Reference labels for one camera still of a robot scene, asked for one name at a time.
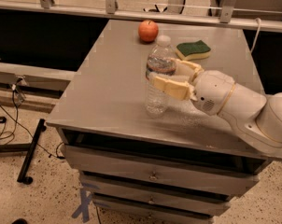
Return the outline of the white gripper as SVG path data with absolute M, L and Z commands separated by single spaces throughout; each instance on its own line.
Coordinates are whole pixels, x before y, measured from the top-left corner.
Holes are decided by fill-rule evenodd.
M 197 100 L 192 102 L 193 105 L 207 115 L 216 115 L 233 90 L 234 79 L 217 70 L 204 71 L 198 63 L 179 59 L 172 61 L 176 65 L 176 76 L 151 73 L 149 83 L 158 91 L 180 101 L 193 100 L 195 88 Z

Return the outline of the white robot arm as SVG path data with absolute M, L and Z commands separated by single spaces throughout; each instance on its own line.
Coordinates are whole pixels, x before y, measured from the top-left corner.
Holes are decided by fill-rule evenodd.
M 233 132 L 262 153 L 282 149 L 282 92 L 265 96 L 218 71 L 197 63 L 171 60 L 176 68 L 146 72 L 154 88 L 180 100 L 190 100 L 209 116 L 226 120 Z

